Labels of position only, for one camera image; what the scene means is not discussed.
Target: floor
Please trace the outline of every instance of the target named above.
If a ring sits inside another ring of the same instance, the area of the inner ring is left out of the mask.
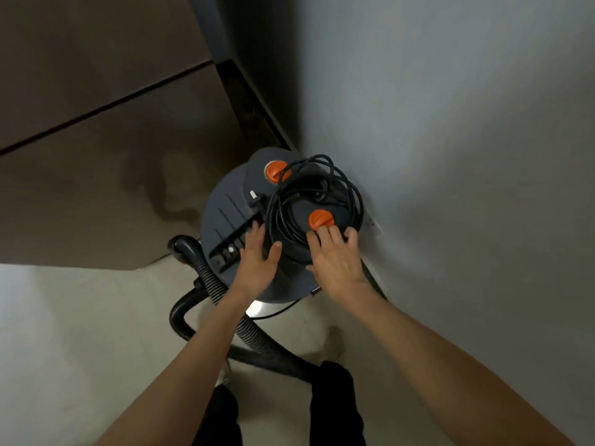
[[[0,265],[0,444],[93,444],[184,346],[168,313],[193,278],[170,257],[132,272]],[[450,444],[383,350],[326,296],[259,323],[298,354],[319,350],[330,325],[344,331],[369,445]],[[309,385],[231,367],[244,444],[308,444]]]

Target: coiled cable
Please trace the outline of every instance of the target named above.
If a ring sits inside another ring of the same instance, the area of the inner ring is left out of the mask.
[[[290,176],[284,178],[290,170]],[[292,211],[293,203],[298,200],[308,200],[320,206],[345,208],[347,224],[344,227],[352,226],[359,231],[364,222],[364,201],[361,194],[327,155],[314,155],[294,161],[279,174],[277,189],[268,201],[265,213],[265,225],[272,242],[282,239],[294,246],[308,248],[306,232],[298,225]]]

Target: leg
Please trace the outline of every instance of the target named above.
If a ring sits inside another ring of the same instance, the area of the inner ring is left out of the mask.
[[[242,432],[237,425],[237,401],[224,385],[213,390],[201,427],[192,446],[242,446]]]
[[[355,406],[351,374],[338,363],[324,361],[312,384],[310,445],[364,446],[364,421]]]

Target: orange knob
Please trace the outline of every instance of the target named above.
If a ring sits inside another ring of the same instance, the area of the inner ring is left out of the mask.
[[[286,167],[287,167],[287,163],[285,161],[271,161],[264,168],[264,174],[267,176],[267,179],[271,183],[278,184],[279,183],[279,176],[281,175],[281,172]],[[291,169],[289,169],[283,175],[283,180],[285,181],[286,179],[288,179],[291,174],[292,174],[292,171],[291,171]]]
[[[308,224],[312,230],[316,231],[321,225],[327,227],[334,225],[334,217],[330,211],[314,210],[310,213],[310,217],[308,217]]]

